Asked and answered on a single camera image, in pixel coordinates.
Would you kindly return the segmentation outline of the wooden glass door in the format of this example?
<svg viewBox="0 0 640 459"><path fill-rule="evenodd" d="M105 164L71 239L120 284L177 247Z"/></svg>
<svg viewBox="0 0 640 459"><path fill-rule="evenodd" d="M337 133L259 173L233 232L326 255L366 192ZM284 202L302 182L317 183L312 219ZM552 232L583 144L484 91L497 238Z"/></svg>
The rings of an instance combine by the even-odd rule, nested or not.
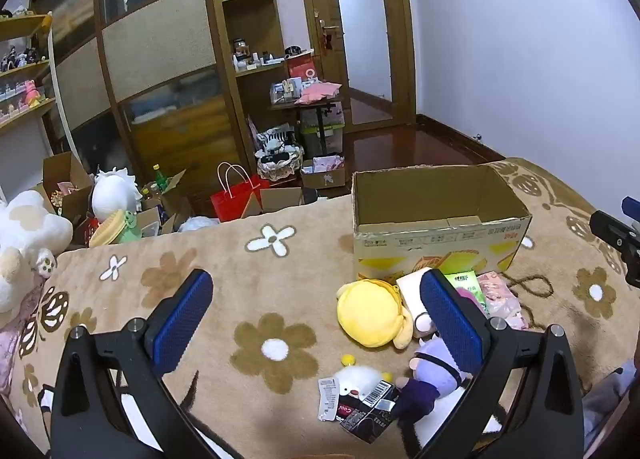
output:
<svg viewBox="0 0 640 459"><path fill-rule="evenodd" d="M416 122L409 0L304 0L314 61L341 85L349 132Z"/></svg>

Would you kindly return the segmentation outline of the red box on table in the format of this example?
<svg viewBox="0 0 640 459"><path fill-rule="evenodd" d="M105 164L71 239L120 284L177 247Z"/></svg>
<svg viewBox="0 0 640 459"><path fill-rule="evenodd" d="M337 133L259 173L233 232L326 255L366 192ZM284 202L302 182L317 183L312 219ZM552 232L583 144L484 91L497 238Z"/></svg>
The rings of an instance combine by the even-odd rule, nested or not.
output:
<svg viewBox="0 0 640 459"><path fill-rule="evenodd" d="M314 55L310 52L302 52L300 55L288 57L286 67L291 78L300 78L303 81L318 78Z"/></svg>

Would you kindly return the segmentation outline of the open cardboard box left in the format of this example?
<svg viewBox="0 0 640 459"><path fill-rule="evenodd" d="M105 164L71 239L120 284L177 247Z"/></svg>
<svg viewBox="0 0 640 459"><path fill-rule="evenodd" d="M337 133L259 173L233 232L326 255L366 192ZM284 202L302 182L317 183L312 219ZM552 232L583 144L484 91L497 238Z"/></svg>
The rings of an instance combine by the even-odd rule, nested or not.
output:
<svg viewBox="0 0 640 459"><path fill-rule="evenodd" d="M74 226L88 213L93 180L71 152L49 156L42 161L42 179L35 187L51 212L67 218Z"/></svg>

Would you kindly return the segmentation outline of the green tissue pack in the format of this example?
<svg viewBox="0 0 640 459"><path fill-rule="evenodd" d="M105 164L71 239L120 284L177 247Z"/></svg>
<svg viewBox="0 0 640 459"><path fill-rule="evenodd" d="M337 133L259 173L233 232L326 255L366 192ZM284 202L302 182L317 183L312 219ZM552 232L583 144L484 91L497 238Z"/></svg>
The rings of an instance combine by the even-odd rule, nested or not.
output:
<svg viewBox="0 0 640 459"><path fill-rule="evenodd" d="M477 307L488 316L488 307L485 294L480 287L480 283L474 271L465 271L464 273L446 274L445 277L451 283L454 289L457 289L462 297L469 297L473 300Z"/></svg>

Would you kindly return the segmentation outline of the white plush with yellow pompoms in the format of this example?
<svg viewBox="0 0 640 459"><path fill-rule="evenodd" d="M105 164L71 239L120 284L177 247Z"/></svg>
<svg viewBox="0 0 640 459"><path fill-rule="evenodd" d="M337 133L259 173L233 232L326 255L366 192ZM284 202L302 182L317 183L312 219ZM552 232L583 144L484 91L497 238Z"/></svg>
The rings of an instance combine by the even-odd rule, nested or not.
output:
<svg viewBox="0 0 640 459"><path fill-rule="evenodd" d="M318 420L321 422L343 421L363 406L362 402L378 383L393 382L390 372L358 365L352 355L343 355L341 365L334 375L318 380Z"/></svg>

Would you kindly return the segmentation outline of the purple white-haired plush doll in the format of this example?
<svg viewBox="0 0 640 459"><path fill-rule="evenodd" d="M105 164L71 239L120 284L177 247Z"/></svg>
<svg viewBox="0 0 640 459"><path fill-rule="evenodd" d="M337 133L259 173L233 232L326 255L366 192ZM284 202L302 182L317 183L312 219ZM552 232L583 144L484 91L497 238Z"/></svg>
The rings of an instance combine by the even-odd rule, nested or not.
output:
<svg viewBox="0 0 640 459"><path fill-rule="evenodd" d="M414 352L409 378L398 379L399 397L392 410L394 419L416 423L429 415L439 398L454 393L468 379L461 371L444 340L430 338Z"/></svg>

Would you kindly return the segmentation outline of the pink cloth on table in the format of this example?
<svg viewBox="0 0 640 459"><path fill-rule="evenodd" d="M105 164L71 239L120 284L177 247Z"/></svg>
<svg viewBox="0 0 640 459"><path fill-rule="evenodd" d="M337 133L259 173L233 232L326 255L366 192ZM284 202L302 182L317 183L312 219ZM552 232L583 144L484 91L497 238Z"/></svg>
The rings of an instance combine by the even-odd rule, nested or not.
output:
<svg viewBox="0 0 640 459"><path fill-rule="evenodd" d="M302 95L295 104L315 104L322 100L335 98L341 90L341 84L332 82L316 82L303 88Z"/></svg>

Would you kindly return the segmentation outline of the beige flower blanket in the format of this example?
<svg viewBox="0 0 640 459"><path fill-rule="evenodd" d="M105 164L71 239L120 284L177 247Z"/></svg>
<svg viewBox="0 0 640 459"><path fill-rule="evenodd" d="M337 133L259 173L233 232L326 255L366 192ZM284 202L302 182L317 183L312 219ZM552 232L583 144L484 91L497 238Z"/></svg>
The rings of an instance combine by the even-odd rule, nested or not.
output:
<svg viewBox="0 0 640 459"><path fill-rule="evenodd" d="M489 164L532 214L518 252L497 271L529 327L562 326L588 391L634 353L639 294L616 251L590 233L591 205L529 162ZM367 349L336 318L336 292L355 273L352 194L232 220L192 233L63 253L36 292L18 340L6 399L40 450L70 330L117 331L150 315L196 268L214 297L176 371L164 381L192 417L244 458L346 453L400 458L396 429L373 444L317 418L318 380L341 357L401 375L412 349Z"/></svg>

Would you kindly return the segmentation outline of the wooden wardrobe cabinet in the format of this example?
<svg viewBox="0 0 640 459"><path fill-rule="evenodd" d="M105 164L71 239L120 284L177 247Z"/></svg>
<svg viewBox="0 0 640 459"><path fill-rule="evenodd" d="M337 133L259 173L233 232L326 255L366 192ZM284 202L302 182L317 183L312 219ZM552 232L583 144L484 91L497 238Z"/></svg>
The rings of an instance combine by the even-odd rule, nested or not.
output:
<svg viewBox="0 0 640 459"><path fill-rule="evenodd" d="M213 192L246 152L230 95L221 0L32 0L53 17L63 144L90 171L179 175Z"/></svg>

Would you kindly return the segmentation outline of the wooden corner shelf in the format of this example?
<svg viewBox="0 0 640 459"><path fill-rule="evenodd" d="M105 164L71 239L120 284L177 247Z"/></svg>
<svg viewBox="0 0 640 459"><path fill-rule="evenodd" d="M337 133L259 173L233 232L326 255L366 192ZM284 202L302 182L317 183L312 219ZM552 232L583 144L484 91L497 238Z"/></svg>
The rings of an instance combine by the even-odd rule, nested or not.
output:
<svg viewBox="0 0 640 459"><path fill-rule="evenodd" d="M253 126L282 121L271 109L270 86L288 75L277 0L212 0L216 54L240 136L241 156L256 167Z"/></svg>

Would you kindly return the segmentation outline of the pink tissue pack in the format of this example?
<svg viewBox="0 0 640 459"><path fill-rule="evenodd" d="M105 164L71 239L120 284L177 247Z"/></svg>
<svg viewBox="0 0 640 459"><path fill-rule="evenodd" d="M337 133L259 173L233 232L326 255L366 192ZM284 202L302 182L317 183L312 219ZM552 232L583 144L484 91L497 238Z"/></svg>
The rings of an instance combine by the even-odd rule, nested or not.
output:
<svg viewBox="0 0 640 459"><path fill-rule="evenodd" d="M516 330L526 330L528 323L523 316L521 304L518 298L506 285L506 280L495 271L489 271L477 277L480 284L487 312L490 317L499 317Z"/></svg>

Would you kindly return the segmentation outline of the black face mask packet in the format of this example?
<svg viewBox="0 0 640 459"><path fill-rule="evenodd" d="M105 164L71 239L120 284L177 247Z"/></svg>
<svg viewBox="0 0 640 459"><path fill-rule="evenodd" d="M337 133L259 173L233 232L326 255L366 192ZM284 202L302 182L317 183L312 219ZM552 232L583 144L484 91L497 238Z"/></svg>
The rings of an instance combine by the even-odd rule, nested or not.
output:
<svg viewBox="0 0 640 459"><path fill-rule="evenodd" d="M363 398L352 394L338 399L336 419L341 428L360 441L372 444L392 424L399 390L385 380Z"/></svg>

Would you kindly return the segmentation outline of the small cardboard box on floor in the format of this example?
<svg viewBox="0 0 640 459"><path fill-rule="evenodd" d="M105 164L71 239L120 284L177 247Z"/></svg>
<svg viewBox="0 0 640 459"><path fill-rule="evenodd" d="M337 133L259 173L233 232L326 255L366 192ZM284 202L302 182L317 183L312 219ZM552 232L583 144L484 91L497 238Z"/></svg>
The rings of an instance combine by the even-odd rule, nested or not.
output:
<svg viewBox="0 0 640 459"><path fill-rule="evenodd" d="M303 185L311 189L343 187L346 182L344 156L318 156L305 160L300 169Z"/></svg>

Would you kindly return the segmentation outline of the large white cow plush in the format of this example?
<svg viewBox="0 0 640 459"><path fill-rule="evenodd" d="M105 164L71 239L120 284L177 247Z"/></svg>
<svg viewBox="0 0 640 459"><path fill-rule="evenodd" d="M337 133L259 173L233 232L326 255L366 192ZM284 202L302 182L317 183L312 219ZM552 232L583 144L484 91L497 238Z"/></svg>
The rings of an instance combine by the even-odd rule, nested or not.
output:
<svg viewBox="0 0 640 459"><path fill-rule="evenodd" d="M72 242L73 225L46 207L42 194L29 189L1 203L1 320L6 323L36 286L49 278L55 257Z"/></svg>

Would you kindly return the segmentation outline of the white figurine shelf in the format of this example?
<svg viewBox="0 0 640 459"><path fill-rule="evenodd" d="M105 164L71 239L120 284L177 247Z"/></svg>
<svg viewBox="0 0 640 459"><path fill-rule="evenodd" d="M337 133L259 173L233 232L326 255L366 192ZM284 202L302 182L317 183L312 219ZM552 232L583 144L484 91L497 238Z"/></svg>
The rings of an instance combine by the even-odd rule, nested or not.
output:
<svg viewBox="0 0 640 459"><path fill-rule="evenodd" d="M38 184L41 160L53 156L46 116L60 120L63 138L78 150L62 101L53 46L53 14L1 13L1 199Z"/></svg>

